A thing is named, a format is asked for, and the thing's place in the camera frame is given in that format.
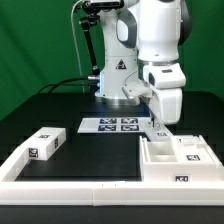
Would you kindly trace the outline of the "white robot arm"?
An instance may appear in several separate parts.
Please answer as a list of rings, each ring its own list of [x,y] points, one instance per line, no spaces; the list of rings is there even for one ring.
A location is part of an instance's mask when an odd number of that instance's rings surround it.
[[[186,78],[178,46],[191,32],[185,0],[82,0],[89,27],[103,30],[105,66],[98,73],[98,101],[144,102],[165,125],[180,119]]]

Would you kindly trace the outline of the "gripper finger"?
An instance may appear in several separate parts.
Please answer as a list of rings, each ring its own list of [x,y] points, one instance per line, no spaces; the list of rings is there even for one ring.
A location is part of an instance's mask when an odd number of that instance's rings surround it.
[[[155,129],[159,129],[160,128],[160,123],[159,123],[158,119],[155,118],[154,116],[151,116],[151,125]]]

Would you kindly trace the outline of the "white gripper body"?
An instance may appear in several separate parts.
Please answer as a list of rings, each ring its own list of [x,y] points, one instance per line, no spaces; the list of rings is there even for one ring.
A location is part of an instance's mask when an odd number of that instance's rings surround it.
[[[156,89],[151,86],[152,98],[149,101],[149,110],[164,125],[176,124],[181,115],[182,90]]]

